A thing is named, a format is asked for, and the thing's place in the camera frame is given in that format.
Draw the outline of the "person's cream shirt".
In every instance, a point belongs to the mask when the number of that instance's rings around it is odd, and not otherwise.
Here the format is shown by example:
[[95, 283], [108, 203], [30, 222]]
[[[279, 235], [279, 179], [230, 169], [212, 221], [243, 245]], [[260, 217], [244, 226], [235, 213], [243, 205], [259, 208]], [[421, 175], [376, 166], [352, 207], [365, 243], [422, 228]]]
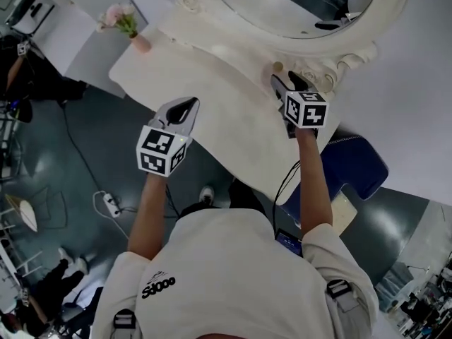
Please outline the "person's cream shirt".
[[130, 309], [140, 339], [369, 339], [378, 299], [335, 230], [312, 230], [302, 253], [270, 222], [182, 218], [153, 260], [117, 257], [92, 337], [113, 339], [114, 315]]

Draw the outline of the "person's right forearm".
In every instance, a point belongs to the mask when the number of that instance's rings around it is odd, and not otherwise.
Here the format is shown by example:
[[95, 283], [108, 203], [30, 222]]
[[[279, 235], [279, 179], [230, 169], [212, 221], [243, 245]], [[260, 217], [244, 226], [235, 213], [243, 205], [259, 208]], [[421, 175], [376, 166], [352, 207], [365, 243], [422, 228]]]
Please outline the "person's right forearm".
[[300, 164], [300, 218], [303, 245], [318, 226], [333, 225], [323, 164], [312, 129], [296, 129]]

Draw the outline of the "dark blue chair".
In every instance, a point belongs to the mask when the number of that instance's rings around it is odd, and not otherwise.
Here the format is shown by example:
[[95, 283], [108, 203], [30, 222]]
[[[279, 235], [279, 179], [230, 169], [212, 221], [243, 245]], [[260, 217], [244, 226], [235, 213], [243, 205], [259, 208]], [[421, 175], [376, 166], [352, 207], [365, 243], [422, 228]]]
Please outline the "dark blue chair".
[[[361, 136], [351, 136], [328, 143], [319, 153], [330, 201], [337, 196], [345, 184], [351, 184], [361, 199], [367, 199], [388, 176], [388, 169], [383, 160], [370, 143]], [[280, 197], [295, 174], [299, 175], [299, 183], [293, 194], [297, 194], [298, 197], [293, 199], [292, 208], [298, 211], [292, 212], [291, 217], [298, 222], [298, 227], [301, 229], [299, 160], [283, 179], [276, 198]]]

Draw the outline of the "white power strip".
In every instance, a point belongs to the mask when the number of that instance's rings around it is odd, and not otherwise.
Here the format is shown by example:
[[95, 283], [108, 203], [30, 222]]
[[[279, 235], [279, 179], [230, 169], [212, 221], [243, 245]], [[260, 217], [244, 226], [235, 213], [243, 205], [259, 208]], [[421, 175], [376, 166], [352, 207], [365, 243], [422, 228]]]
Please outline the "white power strip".
[[112, 218], [117, 218], [121, 215], [121, 209], [119, 208], [119, 205], [113, 195], [110, 193], [104, 193], [102, 199]]

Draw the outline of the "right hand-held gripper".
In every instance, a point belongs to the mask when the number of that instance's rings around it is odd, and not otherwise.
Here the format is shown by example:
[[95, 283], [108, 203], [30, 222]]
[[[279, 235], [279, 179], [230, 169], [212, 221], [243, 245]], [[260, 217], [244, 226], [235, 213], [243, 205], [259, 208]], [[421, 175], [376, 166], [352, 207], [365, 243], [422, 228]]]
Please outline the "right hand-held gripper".
[[285, 122], [287, 137], [295, 138], [296, 129], [312, 129], [316, 135], [320, 128], [326, 126], [329, 103], [312, 83], [304, 80], [298, 73], [288, 71], [288, 78], [293, 84], [292, 90], [288, 90], [275, 74], [270, 77], [270, 85], [282, 102], [280, 113]]

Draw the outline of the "pink vase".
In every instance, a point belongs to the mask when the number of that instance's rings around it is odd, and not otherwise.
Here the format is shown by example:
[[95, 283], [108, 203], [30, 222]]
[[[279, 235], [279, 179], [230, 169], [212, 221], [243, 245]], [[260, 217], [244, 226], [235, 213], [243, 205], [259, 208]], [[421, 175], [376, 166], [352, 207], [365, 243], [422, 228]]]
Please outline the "pink vase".
[[145, 54], [151, 50], [151, 43], [141, 34], [130, 37], [131, 44], [141, 53]]

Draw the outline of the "black waist device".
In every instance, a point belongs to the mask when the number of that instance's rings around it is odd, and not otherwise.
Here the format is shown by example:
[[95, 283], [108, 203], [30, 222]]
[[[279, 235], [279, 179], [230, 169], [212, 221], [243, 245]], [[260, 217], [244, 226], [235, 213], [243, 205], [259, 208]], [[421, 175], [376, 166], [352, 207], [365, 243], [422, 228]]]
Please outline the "black waist device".
[[294, 235], [278, 228], [275, 234], [275, 240], [282, 244], [286, 249], [296, 254], [299, 257], [303, 257], [302, 242]]

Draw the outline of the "white cabinet desk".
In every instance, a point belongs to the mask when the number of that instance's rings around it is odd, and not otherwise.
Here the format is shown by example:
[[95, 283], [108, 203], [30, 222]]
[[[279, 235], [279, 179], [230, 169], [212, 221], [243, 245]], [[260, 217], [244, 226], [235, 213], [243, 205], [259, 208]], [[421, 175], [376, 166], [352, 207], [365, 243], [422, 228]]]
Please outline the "white cabinet desk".
[[130, 41], [117, 30], [98, 32], [97, 22], [112, 4], [131, 1], [50, 0], [54, 8], [32, 41], [61, 75], [124, 97], [124, 90], [110, 79], [109, 71]]

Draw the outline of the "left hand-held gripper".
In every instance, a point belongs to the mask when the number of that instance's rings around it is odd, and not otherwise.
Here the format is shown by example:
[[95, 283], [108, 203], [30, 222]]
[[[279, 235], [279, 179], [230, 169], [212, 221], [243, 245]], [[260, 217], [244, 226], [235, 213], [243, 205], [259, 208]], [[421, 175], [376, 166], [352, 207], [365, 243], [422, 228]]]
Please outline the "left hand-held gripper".
[[186, 157], [200, 107], [197, 97], [181, 97], [165, 103], [143, 126], [136, 145], [140, 170], [169, 177]]

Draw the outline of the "white dressing table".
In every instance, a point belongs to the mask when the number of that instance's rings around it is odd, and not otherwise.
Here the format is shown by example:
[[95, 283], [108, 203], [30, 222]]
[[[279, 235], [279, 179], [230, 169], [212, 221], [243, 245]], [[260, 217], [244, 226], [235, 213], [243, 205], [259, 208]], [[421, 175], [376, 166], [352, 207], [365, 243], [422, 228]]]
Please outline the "white dressing table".
[[344, 75], [377, 55], [374, 40], [402, 12], [407, 0], [373, 0], [348, 27], [312, 39], [261, 30], [221, 0], [176, 0], [143, 36], [146, 54], [129, 47], [109, 72], [135, 101], [149, 109], [178, 97], [197, 97], [191, 133], [236, 178], [284, 204], [297, 187], [280, 184], [297, 161], [269, 78], [280, 61], [286, 79], [295, 71], [332, 100]]

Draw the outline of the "beige square box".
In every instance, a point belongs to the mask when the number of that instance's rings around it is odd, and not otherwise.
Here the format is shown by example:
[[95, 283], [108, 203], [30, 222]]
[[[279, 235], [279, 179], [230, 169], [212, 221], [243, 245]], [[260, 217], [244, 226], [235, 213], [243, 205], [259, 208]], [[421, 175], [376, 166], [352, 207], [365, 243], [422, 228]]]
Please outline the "beige square box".
[[342, 234], [354, 220], [357, 209], [342, 191], [333, 199], [331, 207], [333, 212], [333, 229], [338, 234]]

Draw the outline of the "oval mirror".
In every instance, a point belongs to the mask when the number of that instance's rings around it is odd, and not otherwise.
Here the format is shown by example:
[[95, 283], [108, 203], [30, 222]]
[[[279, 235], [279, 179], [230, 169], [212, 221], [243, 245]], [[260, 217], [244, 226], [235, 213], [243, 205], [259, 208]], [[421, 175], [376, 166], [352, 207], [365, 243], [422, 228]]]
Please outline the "oval mirror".
[[221, 0], [261, 30], [291, 39], [312, 39], [355, 22], [373, 0]]

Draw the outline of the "person's left forearm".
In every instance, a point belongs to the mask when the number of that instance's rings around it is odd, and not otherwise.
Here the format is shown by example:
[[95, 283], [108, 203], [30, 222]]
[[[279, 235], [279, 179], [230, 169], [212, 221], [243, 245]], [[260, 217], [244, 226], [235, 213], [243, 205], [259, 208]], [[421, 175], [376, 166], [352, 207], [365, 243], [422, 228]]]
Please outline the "person's left forearm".
[[163, 246], [166, 183], [165, 177], [148, 174], [129, 235], [128, 251], [150, 261]]

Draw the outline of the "person's left white shoe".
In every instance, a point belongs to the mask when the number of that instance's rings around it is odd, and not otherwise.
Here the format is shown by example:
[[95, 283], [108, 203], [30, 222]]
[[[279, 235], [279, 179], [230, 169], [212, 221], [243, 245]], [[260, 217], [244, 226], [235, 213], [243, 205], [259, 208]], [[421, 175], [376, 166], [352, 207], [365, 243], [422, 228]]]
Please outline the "person's left white shoe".
[[204, 186], [199, 195], [199, 202], [211, 206], [214, 203], [215, 192], [211, 186]]

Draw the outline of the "person's black trousers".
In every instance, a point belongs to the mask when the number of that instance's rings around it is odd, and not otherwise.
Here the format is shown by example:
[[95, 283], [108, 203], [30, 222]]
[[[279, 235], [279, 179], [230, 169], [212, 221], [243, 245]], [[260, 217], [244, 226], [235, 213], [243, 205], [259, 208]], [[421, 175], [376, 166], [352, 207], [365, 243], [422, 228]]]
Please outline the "person's black trousers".
[[200, 221], [243, 221], [260, 220], [269, 222], [264, 207], [252, 189], [243, 182], [235, 179], [228, 188], [230, 205], [221, 208], [214, 205], [194, 203], [183, 209], [180, 218], [188, 217], [190, 220]]

